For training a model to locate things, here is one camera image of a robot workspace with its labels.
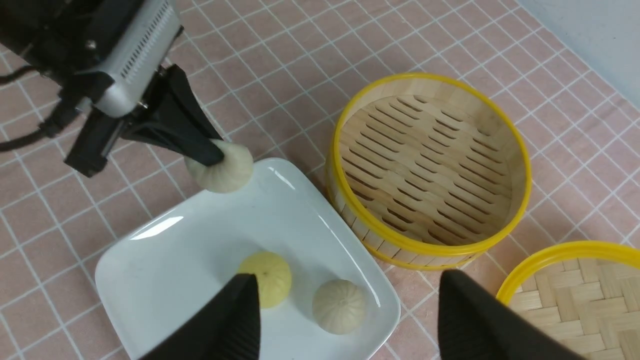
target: wall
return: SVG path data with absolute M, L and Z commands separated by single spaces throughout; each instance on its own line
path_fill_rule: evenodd
M 518 1 L 640 108 L 640 1 Z

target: white plate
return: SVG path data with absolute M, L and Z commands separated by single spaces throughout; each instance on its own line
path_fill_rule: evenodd
M 98 294 L 129 356 L 160 344 L 259 250 L 283 256 L 293 275 L 289 297 L 261 311 L 261 360 L 368 359 L 396 327 L 400 301 L 371 255 L 293 164 L 268 159 L 242 190 L 200 192 L 102 256 Z M 315 291 L 337 278 L 370 300 L 364 324 L 343 336 L 311 315 Z

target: tiled countertop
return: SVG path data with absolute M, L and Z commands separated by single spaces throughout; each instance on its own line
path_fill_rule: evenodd
M 178 0 L 170 53 L 228 139 L 285 157 L 318 186 L 336 118 L 367 83 L 406 71 L 460 78 L 524 134 L 527 216 L 464 268 L 495 292 L 528 254 L 589 238 L 640 245 L 640 113 L 513 0 Z M 20 60 L 2 50 L 0 74 Z M 35 128 L 56 100 L 39 76 L 0 87 L 2 134 Z M 127 359 L 99 304 L 95 265 L 118 237 L 198 191 L 182 160 L 120 142 L 85 179 L 63 164 L 80 124 L 0 154 L 0 359 Z M 374 357 L 430 359 L 438 273 L 381 264 L 403 303 Z

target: bamboo steamer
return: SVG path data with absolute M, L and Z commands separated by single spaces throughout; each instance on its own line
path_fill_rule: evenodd
M 531 168 L 507 116 L 464 83 L 401 74 L 364 88 L 337 124 L 329 198 L 369 252 L 405 268 L 474 259 L 524 214 Z
M 497 298 L 591 360 L 640 359 L 640 251 L 576 241 L 518 265 Z

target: black mount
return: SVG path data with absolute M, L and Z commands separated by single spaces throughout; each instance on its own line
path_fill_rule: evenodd
M 149 84 L 140 106 L 112 119 L 93 110 L 76 138 L 65 163 L 86 177 L 100 172 L 118 137 L 149 143 L 178 152 L 211 166 L 224 155 L 210 139 L 221 137 L 193 96 L 182 69 L 160 69 Z

